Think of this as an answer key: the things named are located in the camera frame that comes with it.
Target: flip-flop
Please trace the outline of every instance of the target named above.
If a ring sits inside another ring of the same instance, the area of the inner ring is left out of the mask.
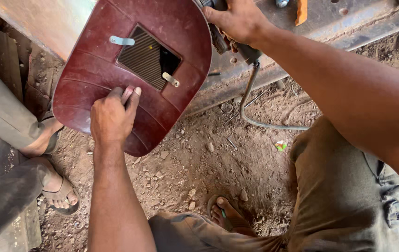
[[[52,110],[50,109],[49,111],[47,111],[44,115],[44,117],[42,118],[41,122],[50,119],[50,118],[54,118],[55,116],[53,115]],[[59,146],[59,135],[61,133],[61,131],[64,129],[64,126],[59,129],[57,132],[55,132],[49,139],[49,144],[47,145],[46,150],[44,151],[44,154],[52,154],[54,152],[57,151],[58,146]]]
[[[45,198],[51,199],[51,200],[62,200],[65,201],[69,204],[69,208],[57,208],[54,205],[51,205],[50,207],[55,210],[56,212],[65,215],[65,216],[73,216],[76,215],[80,211],[80,206],[81,206],[81,200],[80,200],[80,195],[78,194],[77,190],[73,185],[64,177],[62,177],[62,185],[59,191],[57,192],[47,192],[47,191],[42,191],[42,194],[44,195]],[[67,198],[68,193],[73,190],[75,195],[77,196],[77,203],[75,205],[71,205],[69,199]]]
[[[228,202],[230,203],[230,205],[235,208],[235,210],[240,214],[241,218],[238,217],[227,217],[225,214],[224,209],[221,209],[221,216],[223,216],[224,220],[225,220],[225,230],[227,230],[228,232],[230,232],[233,228],[236,227],[245,227],[245,228],[250,228],[252,229],[252,227],[249,225],[249,223],[247,222],[247,220],[245,219],[245,216],[243,215],[243,213],[241,212],[241,210],[238,208],[237,204],[235,204],[234,202],[230,201],[228,197],[221,195],[221,194],[215,194],[212,197],[209,198],[209,201],[207,202],[207,213],[209,215],[209,218],[212,219],[212,216],[210,215],[210,212],[212,211],[212,206],[214,204],[216,204],[216,199],[218,197],[223,197],[226,198],[228,200]]]

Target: hand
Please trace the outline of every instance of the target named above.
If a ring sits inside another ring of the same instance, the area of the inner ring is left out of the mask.
[[[239,43],[252,45],[264,26],[273,26],[252,0],[227,0],[228,10],[203,7],[207,21]]]
[[[96,144],[119,144],[131,134],[142,90],[114,88],[107,97],[96,100],[90,110],[90,133]]]

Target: dirt ground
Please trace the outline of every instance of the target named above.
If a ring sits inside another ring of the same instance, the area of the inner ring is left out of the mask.
[[[399,32],[353,52],[399,69]],[[321,111],[292,78],[284,82],[284,90],[269,85],[254,91],[253,97],[265,93],[247,108],[247,114],[267,123],[310,126]],[[289,188],[290,146],[279,152],[274,143],[288,140],[291,144],[300,132],[249,126],[239,117],[224,125],[238,107],[233,101],[227,104],[232,106],[231,112],[217,106],[180,120],[144,157],[125,154],[137,196],[150,218],[161,211],[190,211],[192,202],[195,207],[191,211],[206,215],[208,195],[225,193],[238,202],[260,236],[280,235],[288,228],[295,196]],[[213,152],[208,151],[208,143],[213,144]],[[93,149],[91,136],[68,128],[62,131],[61,146],[51,159],[76,186],[82,209],[74,217],[63,217],[49,209],[44,200],[40,204],[43,243],[39,251],[87,250]],[[239,199],[243,189],[247,202]]]

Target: orange metal piece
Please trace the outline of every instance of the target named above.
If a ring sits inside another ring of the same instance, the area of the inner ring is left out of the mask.
[[[308,0],[299,0],[297,2],[297,19],[296,26],[302,24],[307,20],[307,8],[308,8]]]

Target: gray trousers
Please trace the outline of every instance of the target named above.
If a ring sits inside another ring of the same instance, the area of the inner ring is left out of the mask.
[[[32,158],[0,177],[0,234],[49,182],[49,165],[45,158]]]
[[[33,143],[44,124],[15,97],[0,79],[0,138],[20,149]]]
[[[399,176],[353,147],[326,117],[294,141],[297,202],[286,234],[252,238],[207,217],[149,220],[164,251],[399,251]]]

